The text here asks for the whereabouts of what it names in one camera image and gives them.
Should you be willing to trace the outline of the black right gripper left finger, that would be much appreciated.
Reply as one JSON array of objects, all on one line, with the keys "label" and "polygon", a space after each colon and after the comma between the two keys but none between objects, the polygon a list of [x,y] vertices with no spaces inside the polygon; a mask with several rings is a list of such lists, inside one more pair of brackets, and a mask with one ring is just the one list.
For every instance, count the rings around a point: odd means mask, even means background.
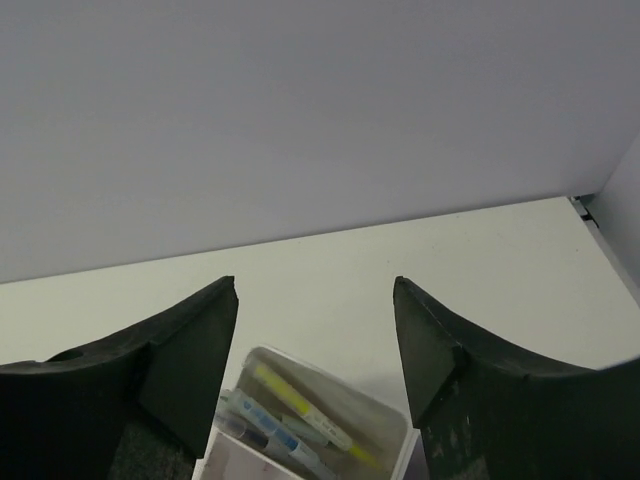
[{"label": "black right gripper left finger", "polygon": [[206,453],[238,297],[224,276],[44,362],[1,368],[5,479],[189,479]]}]

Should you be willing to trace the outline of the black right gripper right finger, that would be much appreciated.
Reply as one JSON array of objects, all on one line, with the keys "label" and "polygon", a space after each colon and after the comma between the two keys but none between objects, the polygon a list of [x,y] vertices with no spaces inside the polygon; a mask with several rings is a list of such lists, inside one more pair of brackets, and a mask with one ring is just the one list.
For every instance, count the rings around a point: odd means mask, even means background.
[{"label": "black right gripper right finger", "polygon": [[433,479],[635,479],[639,363],[592,370],[515,345],[411,280],[393,305],[406,393]]}]

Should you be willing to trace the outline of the white blue pen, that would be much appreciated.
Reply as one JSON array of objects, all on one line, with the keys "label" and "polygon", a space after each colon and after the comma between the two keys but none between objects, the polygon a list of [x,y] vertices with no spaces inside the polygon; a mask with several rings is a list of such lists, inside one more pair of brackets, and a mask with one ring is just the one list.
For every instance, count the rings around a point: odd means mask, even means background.
[{"label": "white blue pen", "polygon": [[269,439],[274,439],[286,454],[318,479],[338,479],[305,442],[284,426],[273,414],[241,389],[225,391],[226,404]]}]

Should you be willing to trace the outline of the yellow highlighter pen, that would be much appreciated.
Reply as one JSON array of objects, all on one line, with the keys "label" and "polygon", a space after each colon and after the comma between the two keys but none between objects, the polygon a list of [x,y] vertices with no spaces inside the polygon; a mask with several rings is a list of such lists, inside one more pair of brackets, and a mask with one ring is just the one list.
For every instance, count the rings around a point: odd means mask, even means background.
[{"label": "yellow highlighter pen", "polygon": [[[251,365],[249,366],[249,371],[251,372],[251,375],[254,379],[258,380],[261,384],[263,384],[272,394],[274,394],[289,409],[294,411],[301,419],[305,419],[307,422],[311,422],[312,418],[318,418],[318,419],[327,418],[333,423],[335,423],[317,406],[315,406],[309,399],[307,399],[304,395],[302,395],[296,388],[294,388],[282,376],[276,373],[273,369],[271,369],[265,363],[261,361],[252,362]],[[368,466],[371,466],[377,469],[383,468],[382,463],[372,453],[367,451],[362,445],[357,443],[353,438],[352,440],[353,440],[352,448],[348,451],[342,450],[343,452],[348,453],[349,455],[353,456],[354,458],[356,458],[357,460],[361,461],[362,463]]]}]

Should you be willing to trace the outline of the green pen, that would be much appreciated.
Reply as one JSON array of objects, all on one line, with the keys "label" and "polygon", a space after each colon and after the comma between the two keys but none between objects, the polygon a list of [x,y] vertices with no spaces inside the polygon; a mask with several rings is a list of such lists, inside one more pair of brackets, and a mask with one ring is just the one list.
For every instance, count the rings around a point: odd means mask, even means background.
[{"label": "green pen", "polygon": [[303,439],[322,446],[332,444],[343,451],[348,451],[353,446],[352,438],[327,418],[312,418],[311,422],[307,422],[305,419],[281,413],[280,419],[289,430]]}]

